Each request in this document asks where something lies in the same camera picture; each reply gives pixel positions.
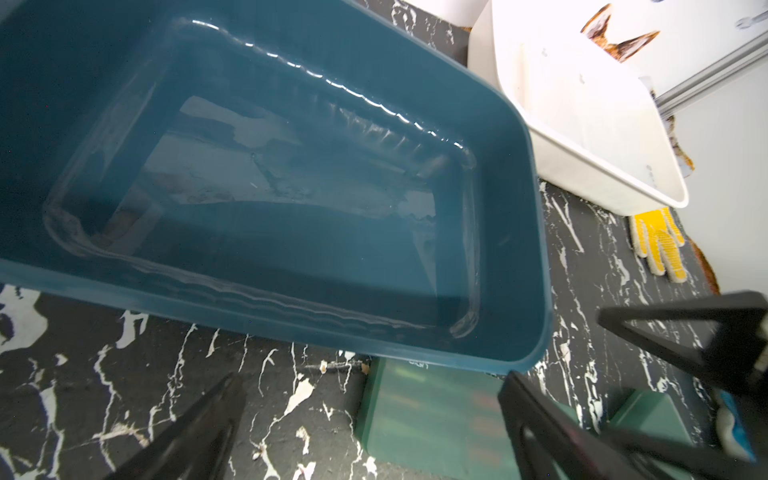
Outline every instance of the green container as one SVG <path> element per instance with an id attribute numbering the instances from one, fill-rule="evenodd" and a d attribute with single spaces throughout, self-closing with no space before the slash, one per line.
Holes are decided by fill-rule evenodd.
<path id="1" fill-rule="evenodd" d="M 502 380 L 374 359 L 356 434 L 378 460 L 458 480 L 520 478 L 496 396 Z M 558 404 L 574 421 L 576 412 Z"/>

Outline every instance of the blue plastic tub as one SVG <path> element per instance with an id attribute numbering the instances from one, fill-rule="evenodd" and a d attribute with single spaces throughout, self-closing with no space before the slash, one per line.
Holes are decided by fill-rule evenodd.
<path id="1" fill-rule="evenodd" d="M 486 372 L 543 354 L 526 127 L 356 5 L 27 0 L 0 78 L 0 280 Z"/>

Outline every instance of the black marble floor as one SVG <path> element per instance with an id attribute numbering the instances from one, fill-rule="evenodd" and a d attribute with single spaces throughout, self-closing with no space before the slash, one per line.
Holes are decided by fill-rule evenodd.
<path id="1" fill-rule="evenodd" d="M 468 34 L 403 2 L 362 2 L 465 63 Z M 670 283 L 634 255 L 626 219 L 541 183 L 556 327 L 529 377 L 599 431 L 632 389 L 668 392 L 691 436 L 711 443 L 711 404 L 689 375 L 604 331 L 601 306 L 707 294 Z M 353 436 L 369 358 L 213 330 L 6 285 L 0 293 L 0 478 L 101 478 L 170 425 L 227 372 L 247 406 L 227 478 L 436 478 L 378 462 Z M 706 325 L 656 323 L 683 344 Z"/>

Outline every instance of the dark green block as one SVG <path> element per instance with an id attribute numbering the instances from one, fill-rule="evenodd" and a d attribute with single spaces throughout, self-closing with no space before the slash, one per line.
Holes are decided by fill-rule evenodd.
<path id="1" fill-rule="evenodd" d="M 654 437 L 693 444 L 672 398 L 666 393 L 636 390 L 608 422 L 608 426 L 639 430 Z M 690 475 L 679 468 L 660 462 L 657 464 L 677 480 L 690 480 Z"/>
<path id="2" fill-rule="evenodd" d="M 366 451 L 458 480 L 520 478 L 496 396 L 477 372 L 375 359 L 357 418 Z M 574 421 L 576 412 L 558 404 Z"/>

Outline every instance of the work glove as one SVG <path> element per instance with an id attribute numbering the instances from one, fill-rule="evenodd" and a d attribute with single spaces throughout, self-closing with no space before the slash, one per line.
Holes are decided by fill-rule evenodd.
<path id="1" fill-rule="evenodd" d="M 633 215 L 629 226 L 634 252 L 646 259 L 654 275 L 666 273 L 675 283 L 688 278 L 677 249 L 685 244 L 685 238 L 674 223 L 669 207 Z"/>

